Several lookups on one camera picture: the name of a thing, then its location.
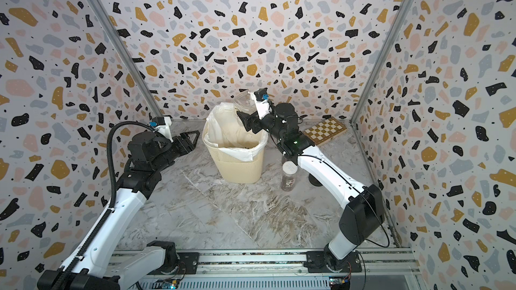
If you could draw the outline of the clear jar with flower tea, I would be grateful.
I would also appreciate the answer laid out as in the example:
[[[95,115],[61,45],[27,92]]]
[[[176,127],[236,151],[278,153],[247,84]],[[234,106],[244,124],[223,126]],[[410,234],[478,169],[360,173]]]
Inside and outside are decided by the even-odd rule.
[[[251,98],[252,92],[249,90],[242,91],[235,95],[233,99],[236,111],[241,111],[245,114],[253,114],[257,111],[254,100]]]

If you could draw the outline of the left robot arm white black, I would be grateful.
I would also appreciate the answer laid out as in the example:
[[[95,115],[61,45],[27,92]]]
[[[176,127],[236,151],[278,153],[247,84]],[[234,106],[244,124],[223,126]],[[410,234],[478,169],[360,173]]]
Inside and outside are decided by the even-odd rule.
[[[115,192],[85,239],[56,270],[45,270],[38,289],[130,289],[150,272],[184,273],[174,242],[152,241],[120,266],[108,265],[123,233],[161,181],[163,170],[190,152],[200,132],[166,137],[158,131],[135,135],[130,158],[114,184]]]

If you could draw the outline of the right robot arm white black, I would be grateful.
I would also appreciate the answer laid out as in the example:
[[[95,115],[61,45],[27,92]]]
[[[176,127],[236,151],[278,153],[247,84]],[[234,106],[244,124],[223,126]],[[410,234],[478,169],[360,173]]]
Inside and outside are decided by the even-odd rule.
[[[266,101],[258,103],[269,106]],[[290,103],[260,106],[252,114],[237,111],[244,128],[271,135],[286,159],[309,173],[309,179],[325,187],[343,208],[339,231],[322,252],[322,262],[306,267],[340,272],[354,261],[356,248],[378,228],[383,229],[384,205],[376,185],[364,185],[332,163],[316,144],[299,129],[299,117]]]

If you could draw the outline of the black jar lid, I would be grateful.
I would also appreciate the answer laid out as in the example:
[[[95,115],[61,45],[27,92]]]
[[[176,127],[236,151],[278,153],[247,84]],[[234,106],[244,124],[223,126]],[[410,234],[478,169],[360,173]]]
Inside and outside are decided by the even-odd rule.
[[[312,174],[309,174],[309,183],[312,185],[312,186],[315,186],[315,187],[322,187],[322,183],[316,178],[314,177]]]

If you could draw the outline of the white lid tea jar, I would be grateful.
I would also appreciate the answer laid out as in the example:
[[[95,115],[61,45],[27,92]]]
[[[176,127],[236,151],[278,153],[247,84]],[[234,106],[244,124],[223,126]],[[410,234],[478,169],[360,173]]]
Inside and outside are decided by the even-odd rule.
[[[282,165],[282,181],[280,187],[283,191],[291,191],[294,189],[297,172],[298,167],[292,161],[286,161]]]

